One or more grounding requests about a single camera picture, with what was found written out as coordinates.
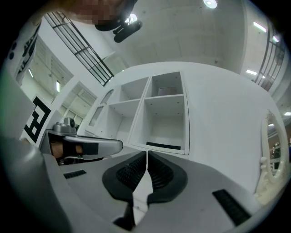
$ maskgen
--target concrete wall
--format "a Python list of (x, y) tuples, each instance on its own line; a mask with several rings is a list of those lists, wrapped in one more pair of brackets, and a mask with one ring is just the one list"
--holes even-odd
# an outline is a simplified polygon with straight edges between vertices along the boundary
[(223, 46), (223, 68), (241, 73), (245, 51), (245, 16), (241, 0), (223, 0), (213, 12), (217, 40)]

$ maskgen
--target gray surface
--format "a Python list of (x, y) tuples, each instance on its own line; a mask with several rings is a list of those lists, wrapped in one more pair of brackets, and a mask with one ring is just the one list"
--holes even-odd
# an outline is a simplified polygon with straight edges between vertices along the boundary
[(0, 163), (7, 182), (24, 206), (50, 226), (52, 232), (70, 232), (69, 220), (54, 194), (44, 158), (35, 146), (0, 137)]
[(181, 166), (188, 175), (184, 191), (172, 202), (152, 204), (134, 232), (195, 232), (221, 233), (234, 224), (212, 195), (213, 191), (226, 189), (250, 214), (261, 206), (252, 193), (215, 169), (174, 156), (158, 155)]
[(118, 156), (130, 154), (130, 153), (133, 153), (133, 152), (141, 152), (141, 151), (133, 149), (131, 147), (123, 147), (122, 151), (120, 151), (117, 154), (111, 155), (110, 157), (115, 158), (115, 157), (118, 157)]
[(136, 154), (137, 152), (134, 152), (102, 161), (65, 165), (61, 166), (60, 169), (63, 173), (84, 170), (87, 174), (67, 179), (67, 183), (74, 193), (95, 213), (107, 221), (113, 222), (124, 215), (127, 203), (111, 197), (103, 185), (102, 175), (109, 167)]
[(53, 130), (60, 133), (76, 133), (76, 129), (71, 127), (70, 125), (66, 125), (60, 122), (57, 122), (53, 126)]
[(49, 140), (49, 132), (50, 130), (45, 130), (44, 135), (42, 136), (39, 150), (43, 154), (50, 154), (52, 155), (52, 152), (50, 150), (50, 140)]
[(177, 87), (160, 87), (158, 96), (177, 95)]
[[(125, 230), (112, 224), (107, 219), (103, 218), (100, 212), (94, 211), (94, 209), (91, 208), (91, 204), (85, 202), (82, 196), (80, 197), (78, 193), (76, 193), (75, 190), (70, 187), (70, 185), (67, 182), (68, 180), (65, 179), (54, 157), (52, 157), (51, 155), (44, 155), (44, 158), (46, 167), (48, 168), (50, 182), (55, 191), (55, 195), (59, 200), (60, 205), (62, 206), (65, 214), (68, 217), (72, 232), (76, 233), (126, 232)], [(71, 165), (68, 166), (68, 171), (75, 171), (79, 169), (80, 168), (76, 166), (75, 167)], [(109, 202), (107, 206), (112, 207), (112, 211), (115, 211), (114, 206), (111, 206), (110, 203), (112, 202)]]
[(19, 139), (35, 104), (5, 70), (0, 73), (0, 101), (0, 135)]
[(123, 148), (122, 141), (105, 139), (105, 138), (91, 138), (91, 137), (78, 137), (76, 136), (65, 136), (64, 140), (68, 142), (81, 142), (81, 143), (98, 143), (98, 154), (83, 155), (84, 160), (98, 159), (106, 157), (112, 154), (119, 153)]

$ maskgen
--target white cabinet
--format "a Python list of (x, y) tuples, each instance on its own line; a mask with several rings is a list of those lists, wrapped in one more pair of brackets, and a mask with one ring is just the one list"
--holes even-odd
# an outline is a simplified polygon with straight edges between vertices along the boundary
[(117, 86), (106, 102), (92, 117), (91, 133), (141, 150), (189, 154), (188, 104), (180, 72)]
[(137, 99), (105, 106), (95, 134), (126, 143), (139, 102)]
[(131, 145), (189, 154), (189, 114), (184, 90), (179, 72), (150, 78), (130, 137)]
[(116, 88), (116, 91), (113, 93), (109, 102), (119, 103), (128, 100), (141, 99), (148, 79), (149, 78), (139, 79)]

